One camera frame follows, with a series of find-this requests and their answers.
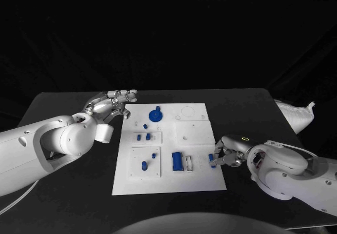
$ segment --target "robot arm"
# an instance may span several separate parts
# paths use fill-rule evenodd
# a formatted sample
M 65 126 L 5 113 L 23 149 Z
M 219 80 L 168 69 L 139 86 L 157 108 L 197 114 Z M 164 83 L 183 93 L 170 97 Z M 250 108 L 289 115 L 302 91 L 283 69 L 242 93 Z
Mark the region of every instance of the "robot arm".
M 14 192 L 90 149 L 93 141 L 109 143 L 116 115 L 128 119 L 125 101 L 135 102 L 137 90 L 99 93 L 82 112 L 57 116 L 0 133 L 0 196 Z
M 317 210 L 337 216 L 337 160 L 302 150 L 314 156 L 304 158 L 285 146 L 292 147 L 270 140 L 258 144 L 246 137 L 223 136 L 210 165 L 237 167 L 246 161 L 250 178 L 268 195 L 281 200 L 296 197 Z M 224 156 L 217 157 L 222 148 Z

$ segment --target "white panel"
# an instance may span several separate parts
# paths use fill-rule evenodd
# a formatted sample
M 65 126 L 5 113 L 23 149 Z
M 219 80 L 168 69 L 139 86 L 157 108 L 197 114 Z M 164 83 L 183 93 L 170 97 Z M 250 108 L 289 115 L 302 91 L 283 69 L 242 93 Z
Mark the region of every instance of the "white panel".
M 214 145 L 214 136 L 209 121 L 175 122 L 178 145 Z
M 148 113 L 160 106 L 162 119 L 151 122 Z M 154 194 L 174 192 L 194 192 L 226 190 L 222 167 L 213 169 L 209 165 L 209 154 L 214 152 L 214 137 L 209 124 L 207 111 L 203 103 L 173 104 L 126 104 L 131 117 L 122 122 L 119 151 L 114 174 L 112 195 Z M 178 145 L 175 123 L 196 121 L 210 136 L 209 145 Z M 155 145 L 160 148 L 160 177 L 129 179 L 129 151 L 137 148 L 148 148 L 147 145 L 134 144 L 135 133 L 161 132 L 162 141 Z M 174 172 L 171 168 L 171 153 L 181 152 L 184 171 Z M 193 171 L 187 172 L 186 156 L 191 157 Z
M 150 133 L 150 140 L 145 140 L 145 134 Z M 160 145 L 161 144 L 161 132 L 147 132 L 131 134 L 132 145 Z
M 141 169 L 142 161 L 147 162 L 145 171 Z M 128 178 L 160 178 L 160 147 L 131 148 Z

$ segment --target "white cable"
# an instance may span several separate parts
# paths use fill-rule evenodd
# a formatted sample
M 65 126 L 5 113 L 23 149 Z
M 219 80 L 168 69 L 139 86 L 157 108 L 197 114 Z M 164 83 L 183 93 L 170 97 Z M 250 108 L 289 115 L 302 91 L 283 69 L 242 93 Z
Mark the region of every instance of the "white cable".
M 29 194 L 29 192 L 31 191 L 34 185 L 37 184 L 39 180 L 34 182 L 34 184 L 31 185 L 31 187 L 29 188 L 29 190 L 21 194 L 21 196 L 7 205 L 5 208 L 1 209 L 0 211 L 0 215 L 17 204 L 17 202 L 26 197 L 26 195 Z
M 279 142 L 278 142 L 278 144 L 281 144 L 281 145 L 283 145 L 283 146 L 286 146 L 286 147 L 291 147 L 291 148 L 294 148 L 294 149 L 298 149 L 298 150 L 304 151 L 305 153 L 308 153 L 309 155 L 312 155 L 314 157 L 318 157 L 314 153 L 311 153 L 308 150 L 305 150 L 305 149 L 302 149 L 302 148 L 298 148 L 298 147 L 295 147 L 295 146 L 292 146 L 292 145 L 286 145 L 286 144 L 279 143 Z

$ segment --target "hole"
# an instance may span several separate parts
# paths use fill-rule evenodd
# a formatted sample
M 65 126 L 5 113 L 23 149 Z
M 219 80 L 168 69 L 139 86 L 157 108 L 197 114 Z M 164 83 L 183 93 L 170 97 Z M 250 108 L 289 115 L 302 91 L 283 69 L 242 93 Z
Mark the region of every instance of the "hole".
M 27 141 L 26 141 L 26 138 L 24 138 L 24 137 L 20 137 L 20 138 L 18 138 L 18 143 L 26 147 Z

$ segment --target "table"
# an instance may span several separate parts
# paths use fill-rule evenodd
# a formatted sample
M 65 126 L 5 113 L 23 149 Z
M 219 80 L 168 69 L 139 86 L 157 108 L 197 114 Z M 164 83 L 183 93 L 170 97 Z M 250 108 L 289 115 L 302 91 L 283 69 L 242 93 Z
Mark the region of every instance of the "table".
M 40 93 L 18 126 L 75 114 L 95 94 Z M 270 139 L 302 147 L 265 89 L 139 91 L 138 103 L 206 103 L 216 141 L 224 134 L 240 134 L 260 142 Z M 223 166 L 227 191 L 112 196 L 122 117 L 109 124 L 109 144 L 95 142 L 73 163 L 40 179 L 0 216 L 1 233 L 109 233 L 144 219 L 184 212 L 234 214 L 283 228 L 337 224 L 337 217 L 298 199 L 282 201 L 268 196 L 245 165 Z M 0 197 L 0 208 L 27 188 Z

